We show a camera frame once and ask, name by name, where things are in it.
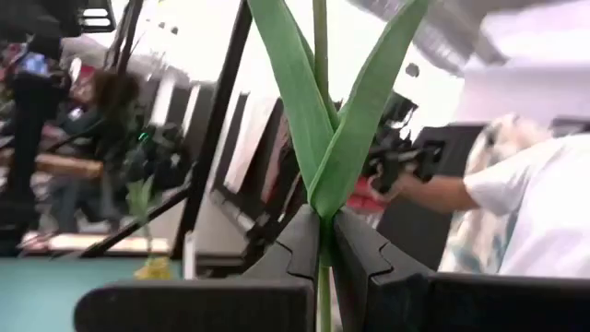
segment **hand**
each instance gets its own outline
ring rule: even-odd
[[[394,200],[399,194],[402,192],[407,179],[411,179],[414,177],[412,172],[416,170],[415,164],[408,164],[404,167],[404,169],[399,173],[397,179],[392,183],[389,191],[387,193],[380,193],[379,191],[375,190],[372,182],[378,179],[381,175],[383,170],[380,167],[377,167],[377,173],[374,174],[368,180],[368,188],[371,190],[371,196],[374,200],[383,203],[389,203]]]

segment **plant stem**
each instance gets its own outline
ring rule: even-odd
[[[152,236],[151,236],[151,230],[149,229],[149,224],[146,220],[143,220],[143,226],[141,227],[143,233],[144,233],[144,237],[146,238],[146,242],[147,242],[147,259],[152,258],[154,250],[153,250],[153,246],[152,246]]]
[[[327,8],[326,0],[313,0],[313,41],[314,41],[314,74],[315,83],[317,84],[324,105],[332,104],[330,97],[330,88],[328,84],[328,27],[327,27]],[[322,255],[320,258],[320,275],[318,289],[320,291],[320,327],[321,332],[330,332],[332,330],[332,297],[330,291],[330,260],[328,248],[330,239],[330,222],[322,220]]]
[[[320,261],[320,331],[330,332],[332,330],[332,296],[330,288],[330,266],[325,266]]]
[[[315,82],[324,104],[332,102],[328,85],[328,23],[326,0],[313,0],[313,41]]]

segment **yellow pot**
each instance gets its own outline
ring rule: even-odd
[[[144,266],[136,271],[135,276],[139,280],[170,280],[170,260],[167,257],[149,258]]]

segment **hair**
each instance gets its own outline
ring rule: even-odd
[[[117,75],[109,70],[94,74],[94,103],[107,121],[125,121],[129,105],[139,96],[139,79],[129,73]]]

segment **patterned fabric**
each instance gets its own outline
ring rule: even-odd
[[[551,132],[517,115],[487,125],[474,142],[466,175],[482,171],[551,138]],[[518,212],[496,216],[483,209],[455,212],[439,271],[495,274],[502,264]]]

